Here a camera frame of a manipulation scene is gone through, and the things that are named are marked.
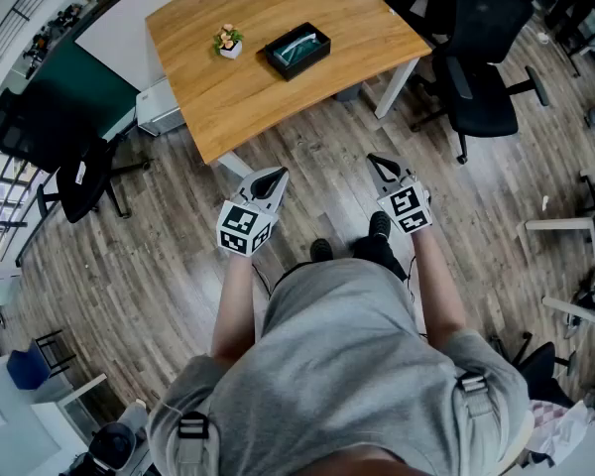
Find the laminate flooring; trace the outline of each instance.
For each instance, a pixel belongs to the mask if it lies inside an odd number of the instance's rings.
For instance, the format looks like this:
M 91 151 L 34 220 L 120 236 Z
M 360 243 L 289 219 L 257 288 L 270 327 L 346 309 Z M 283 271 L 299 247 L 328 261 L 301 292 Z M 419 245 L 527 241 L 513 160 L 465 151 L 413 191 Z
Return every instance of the laminate flooring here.
M 595 128 L 582 118 L 595 104 L 595 62 L 578 58 L 582 75 L 573 78 L 559 46 L 537 41 L 540 30 L 535 17 L 500 71 L 510 84 L 526 79 L 525 65 L 533 66 L 550 106 L 541 107 L 533 92 L 514 96 L 519 134 L 469 138 L 466 166 L 455 160 L 458 138 L 446 118 L 410 131 L 437 101 L 407 88 L 382 120 L 363 96 L 327 99 L 240 147 L 237 154 L 254 170 L 282 165 L 291 174 L 280 221 L 254 259 L 265 280 L 272 285 L 306 260 L 317 237 L 328 238 L 337 256 L 348 255 L 349 242 L 366 233 L 378 209 L 366 155 L 399 154 L 431 192 L 434 231 L 470 324 L 485 335 L 498 333 L 512 354 L 524 330 L 535 334 L 531 350 L 548 340 L 562 357 L 577 349 L 576 375 L 557 370 L 567 393 L 581 398 L 595 379 L 595 326 L 564 340 L 563 315 L 539 302 L 544 295 L 571 298 L 591 267 L 591 246 L 578 232 L 528 234 L 524 222 L 573 216 L 587 194 L 577 174 L 595 165 Z M 417 70 L 431 76 L 427 59 Z M 369 90 L 381 94 L 390 75 L 368 80 Z M 142 156 L 153 159 L 149 171 L 115 181 L 132 217 L 117 218 L 107 198 L 99 213 L 74 225 L 56 209 L 29 247 L 22 279 L 3 308 L 3 352 L 63 328 L 65 345 L 77 354 L 70 380 L 79 386 L 107 374 L 108 385 L 92 395 L 105 417 L 136 398 L 153 405 L 188 358 L 208 350 L 227 259 L 216 249 L 214 227 L 239 182 L 222 166 L 206 166 L 184 127 L 157 139 L 133 134 L 116 162 Z M 410 239 L 394 231 L 391 242 L 408 269 Z M 412 276 L 418 305 L 414 267 Z M 254 296 L 260 319 L 267 295 L 258 278 Z

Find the black box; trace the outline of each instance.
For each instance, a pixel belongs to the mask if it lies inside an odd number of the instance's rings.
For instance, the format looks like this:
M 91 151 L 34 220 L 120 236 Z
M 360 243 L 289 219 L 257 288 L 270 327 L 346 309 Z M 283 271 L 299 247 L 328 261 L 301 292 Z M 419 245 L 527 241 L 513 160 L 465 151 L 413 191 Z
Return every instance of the black box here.
M 303 36 L 304 34 L 312 34 L 315 32 L 315 36 L 321 42 L 319 48 L 312 51 L 308 56 L 297 61 L 293 65 L 284 65 L 274 56 L 274 51 L 282 46 L 288 46 L 295 39 Z M 267 61 L 277 70 L 284 79 L 289 81 L 296 77 L 299 73 L 308 69 L 311 65 L 320 61 L 324 57 L 330 54 L 330 39 L 322 34 L 316 27 L 311 23 L 303 23 L 298 27 L 292 29 L 290 32 L 286 32 L 283 36 L 278 37 L 272 43 L 265 46 L 265 57 Z

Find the small white pot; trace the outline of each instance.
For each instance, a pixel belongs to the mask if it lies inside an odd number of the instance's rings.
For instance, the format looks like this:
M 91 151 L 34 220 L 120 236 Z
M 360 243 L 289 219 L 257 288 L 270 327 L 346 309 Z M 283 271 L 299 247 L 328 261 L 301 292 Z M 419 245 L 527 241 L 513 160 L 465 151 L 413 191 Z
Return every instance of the small white pot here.
M 234 60 L 242 51 L 242 41 L 238 41 L 231 50 L 220 49 L 220 54 L 228 59 Z

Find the potted plant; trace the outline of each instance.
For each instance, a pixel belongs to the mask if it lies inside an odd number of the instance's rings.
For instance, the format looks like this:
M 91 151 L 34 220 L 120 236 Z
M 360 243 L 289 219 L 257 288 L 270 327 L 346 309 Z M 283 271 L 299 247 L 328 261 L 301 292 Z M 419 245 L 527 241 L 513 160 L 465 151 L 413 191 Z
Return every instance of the potted plant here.
M 242 51 L 243 36 L 233 25 L 223 25 L 214 36 L 214 50 L 217 55 L 235 59 Z

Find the shoe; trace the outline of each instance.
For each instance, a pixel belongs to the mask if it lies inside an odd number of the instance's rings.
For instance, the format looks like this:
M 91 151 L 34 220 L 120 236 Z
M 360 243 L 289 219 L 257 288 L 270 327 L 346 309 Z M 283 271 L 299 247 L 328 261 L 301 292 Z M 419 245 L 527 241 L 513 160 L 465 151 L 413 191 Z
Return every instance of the shoe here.
M 390 238 L 390 217 L 383 211 L 376 211 L 370 217 L 370 226 L 368 227 L 368 236 L 382 236 L 383 238 Z
M 330 243 L 323 238 L 317 238 L 310 244 L 310 259 L 313 263 L 332 261 L 333 249 L 330 247 Z

